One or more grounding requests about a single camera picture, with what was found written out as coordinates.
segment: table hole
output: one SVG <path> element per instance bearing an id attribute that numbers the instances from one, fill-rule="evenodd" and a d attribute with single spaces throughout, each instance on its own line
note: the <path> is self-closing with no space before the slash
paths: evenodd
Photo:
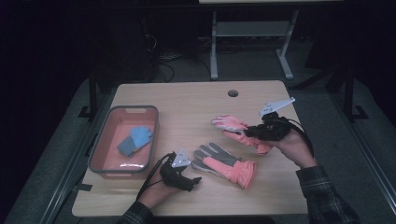
<path id="1" fill-rule="evenodd" d="M 236 90 L 230 90 L 230 91 L 228 91 L 228 95 L 229 96 L 231 96 L 231 97 L 237 97 L 238 96 L 238 91 L 236 91 Z"/>

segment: pink and gray glove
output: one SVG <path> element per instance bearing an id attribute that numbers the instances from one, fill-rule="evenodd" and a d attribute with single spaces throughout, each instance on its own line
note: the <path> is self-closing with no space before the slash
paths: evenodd
<path id="1" fill-rule="evenodd" d="M 256 174 L 256 162 L 241 161 L 214 143 L 201 145 L 194 156 L 197 161 L 191 162 L 192 168 L 226 178 L 242 189 L 250 188 Z"/>
<path id="2" fill-rule="evenodd" d="M 247 137 L 244 130 L 248 128 L 248 125 L 234 116 L 217 116 L 215 119 L 212 119 L 210 123 L 216 128 L 222 129 L 223 131 L 221 133 L 223 135 L 247 146 L 255 147 L 259 155 L 267 154 L 272 149 L 272 146 L 258 138 Z"/>

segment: forearm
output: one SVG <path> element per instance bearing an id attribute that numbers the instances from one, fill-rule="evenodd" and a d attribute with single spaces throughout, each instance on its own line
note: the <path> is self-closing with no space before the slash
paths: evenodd
<path id="1" fill-rule="evenodd" d="M 296 173 L 307 200 L 310 223 L 360 223 L 356 212 L 337 194 L 323 167 Z"/>
<path id="2" fill-rule="evenodd" d="M 140 202 L 134 202 L 117 224 L 148 224 L 152 218 L 151 210 Z"/>

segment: plastic tray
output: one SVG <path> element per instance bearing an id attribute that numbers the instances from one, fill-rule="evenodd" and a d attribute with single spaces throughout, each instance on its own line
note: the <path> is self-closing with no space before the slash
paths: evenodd
<path id="1" fill-rule="evenodd" d="M 104 178 L 130 177 L 148 166 L 155 143 L 158 109 L 153 105 L 128 105 L 110 108 L 97 136 L 88 167 Z M 137 126 L 149 127 L 150 142 L 137 150 L 131 158 L 122 155 L 117 146 Z"/>

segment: gray glove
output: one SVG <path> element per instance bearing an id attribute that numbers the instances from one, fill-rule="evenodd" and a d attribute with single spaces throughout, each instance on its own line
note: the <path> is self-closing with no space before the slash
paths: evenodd
<path id="1" fill-rule="evenodd" d="M 192 168 L 226 178 L 243 189 L 250 188 L 256 174 L 254 161 L 241 161 L 214 143 L 201 145 L 194 156 L 198 161 L 191 162 Z"/>

